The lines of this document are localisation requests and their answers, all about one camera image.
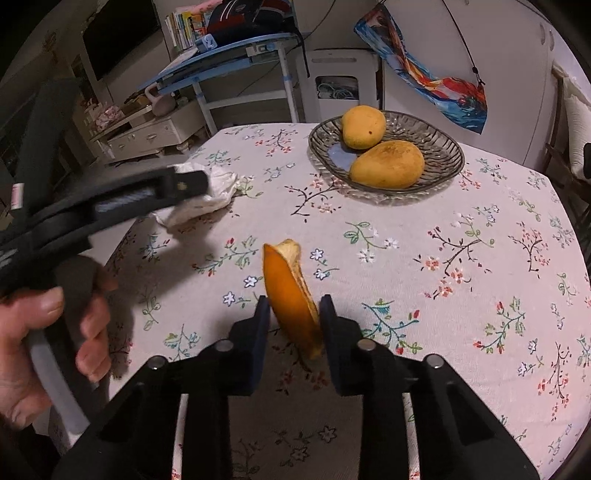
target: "wire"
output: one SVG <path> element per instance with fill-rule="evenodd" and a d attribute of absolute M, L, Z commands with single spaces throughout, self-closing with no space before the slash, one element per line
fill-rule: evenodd
<path fill-rule="evenodd" d="M 322 23 L 324 22 L 324 20 L 326 20 L 326 17 L 329 16 L 329 13 L 333 9 L 335 3 L 336 3 L 336 0 L 333 0 L 333 2 L 330 4 L 329 9 L 326 11 L 326 13 L 324 14 L 324 16 L 322 17 L 322 20 L 320 20 L 318 22 L 318 24 L 312 29 L 312 31 L 310 32 L 310 34 L 306 37 L 306 40 L 308 40 L 308 38 L 310 38 L 312 36 L 312 33 L 314 33 L 316 30 L 318 30 L 319 26 L 321 26 Z M 295 50 L 296 48 L 300 47 L 301 45 L 302 45 L 302 43 L 298 43 L 295 47 L 291 47 L 285 53 L 285 56 L 287 57 L 293 50 Z M 240 90 L 240 92 L 237 94 L 237 97 L 240 97 L 240 95 L 242 95 L 244 92 L 246 92 L 256 82 L 258 82 L 259 80 L 262 80 L 264 77 L 266 77 L 267 75 L 269 75 L 273 70 L 275 70 L 277 68 L 278 65 L 279 65 L 278 63 L 275 63 L 269 70 L 267 70 L 265 73 L 263 73 L 259 78 L 255 79 L 254 81 L 252 81 L 251 83 L 249 83 L 248 85 L 246 85 L 242 90 Z"/>
<path fill-rule="evenodd" d="M 472 58 L 472 53 L 470 53 L 470 49 L 468 48 L 468 44 L 466 43 L 466 39 L 464 38 L 464 35 L 462 34 L 462 31 L 460 30 L 460 27 L 458 26 L 456 19 L 452 15 L 452 11 L 449 10 L 449 7 L 445 3 L 445 0 L 441 0 L 441 1 L 443 2 L 443 5 L 445 5 L 447 13 L 449 13 L 449 16 L 452 18 L 453 24 L 456 26 L 456 30 L 460 34 L 460 38 L 462 39 L 462 42 L 463 42 L 464 46 L 466 47 L 466 51 L 468 52 L 468 56 L 470 57 L 470 61 L 472 62 L 472 71 L 474 72 L 474 75 L 476 75 L 476 80 L 478 80 L 479 84 L 481 83 L 483 85 L 486 85 L 486 83 L 484 83 L 482 81 L 482 79 L 480 78 L 480 75 L 478 74 L 478 69 L 476 68 L 476 64 L 474 63 L 474 59 Z"/>

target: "paper towel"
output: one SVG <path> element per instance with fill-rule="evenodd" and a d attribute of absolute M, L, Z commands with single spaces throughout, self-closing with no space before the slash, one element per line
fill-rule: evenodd
<path fill-rule="evenodd" d="M 232 200 L 232 195 L 240 183 L 234 172 L 218 166 L 206 167 L 200 163 L 188 161 L 173 165 L 173 167 L 178 173 L 203 170 L 209 177 L 209 188 L 207 194 L 203 196 L 185 200 L 177 206 L 154 212 L 156 221 L 166 228 L 181 225 L 191 218 L 224 208 Z"/>

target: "mango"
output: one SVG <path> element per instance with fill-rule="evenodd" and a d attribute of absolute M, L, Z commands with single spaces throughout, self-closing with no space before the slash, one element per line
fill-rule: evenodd
<path fill-rule="evenodd" d="M 349 178 L 379 189 L 405 189 L 423 174 L 425 159 L 416 145 L 406 140 L 382 142 L 358 156 Z"/>
<path fill-rule="evenodd" d="M 386 117 L 367 105 L 349 109 L 341 119 L 343 141 L 349 148 L 365 150 L 377 145 L 386 133 Z"/>

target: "kettlebell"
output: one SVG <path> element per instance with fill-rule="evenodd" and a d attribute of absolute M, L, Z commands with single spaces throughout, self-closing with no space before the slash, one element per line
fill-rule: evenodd
<path fill-rule="evenodd" d="M 148 100 L 152 103 L 152 113 L 154 116 L 168 115 L 177 106 L 177 101 L 170 94 L 158 94 L 157 83 L 153 83 L 152 85 L 146 87 L 144 93 Z"/>

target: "poster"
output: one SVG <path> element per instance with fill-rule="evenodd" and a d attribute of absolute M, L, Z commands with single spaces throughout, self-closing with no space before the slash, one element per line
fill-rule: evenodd
<path fill-rule="evenodd" d="M 402 32 L 383 4 L 378 4 L 355 25 L 363 39 L 411 87 L 448 119 L 478 134 L 486 122 L 484 83 L 478 86 L 453 77 L 433 76 L 404 45 Z"/>

